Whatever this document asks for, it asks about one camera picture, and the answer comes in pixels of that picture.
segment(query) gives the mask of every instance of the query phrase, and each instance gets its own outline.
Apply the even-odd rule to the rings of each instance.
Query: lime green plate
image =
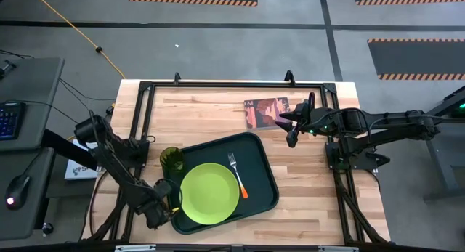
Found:
[[[205,163],[189,171],[182,180],[181,191],[182,210],[199,224],[224,221],[239,202],[234,174],[216,163]]]

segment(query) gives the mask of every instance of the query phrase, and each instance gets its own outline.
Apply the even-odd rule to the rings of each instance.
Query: green glass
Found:
[[[168,147],[160,154],[160,164],[174,173],[184,172],[184,155],[177,147]]]

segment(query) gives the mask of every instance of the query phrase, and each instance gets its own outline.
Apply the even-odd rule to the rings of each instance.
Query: concrete floor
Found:
[[[320,0],[259,0],[256,8],[127,0],[47,1],[76,22],[173,23],[153,28],[82,28],[128,78],[172,78],[180,72],[183,78],[280,80],[291,69],[299,80],[335,80]],[[366,43],[368,38],[464,38],[465,3],[359,7],[353,0],[327,1],[334,25],[435,28],[434,32],[389,31],[385,27],[387,31],[333,32],[342,78],[357,84],[362,109],[372,113],[429,110],[465,85],[463,81],[380,81]],[[60,21],[39,0],[4,0],[0,4],[2,20]],[[220,28],[213,23],[250,25]],[[444,31],[450,29],[462,31]],[[63,79],[90,97],[117,95],[120,76],[70,28],[1,26],[0,49],[34,57],[63,57]],[[108,106],[107,102],[88,103],[98,113]],[[54,106],[78,120],[87,116],[62,87]],[[64,137],[73,133],[73,124],[55,111],[48,127]],[[442,188],[426,144],[404,140],[382,146],[379,152],[392,159],[379,174],[392,240],[401,245],[465,251],[465,200],[425,203],[422,199]],[[77,240],[88,197],[77,200],[58,200],[59,209],[50,212],[62,226],[60,234],[45,239],[36,235],[15,243]]]

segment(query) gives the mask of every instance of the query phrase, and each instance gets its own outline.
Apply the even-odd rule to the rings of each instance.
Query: silver fork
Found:
[[[243,198],[248,198],[248,193],[246,191],[246,188],[242,184],[242,181],[240,180],[239,173],[238,173],[238,168],[237,168],[237,163],[235,162],[234,154],[233,153],[228,153],[227,158],[230,160],[230,165],[235,171],[235,175],[238,177],[239,181],[239,186],[240,186],[240,191],[242,192],[242,197]]]

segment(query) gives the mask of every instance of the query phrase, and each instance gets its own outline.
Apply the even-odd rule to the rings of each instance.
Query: orange striped tape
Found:
[[[463,38],[370,38],[372,42],[465,42]]]
[[[459,2],[465,0],[361,0],[357,5],[389,5],[389,4],[425,4],[435,2]]]
[[[233,6],[250,6],[255,7],[256,1],[241,1],[241,0],[130,0],[130,1],[156,1],[156,2],[171,2],[183,4],[210,4],[210,5],[233,5]]]
[[[378,78],[384,81],[458,81],[465,80],[465,73],[444,73],[444,74],[405,74],[405,73],[388,73],[378,75]]]

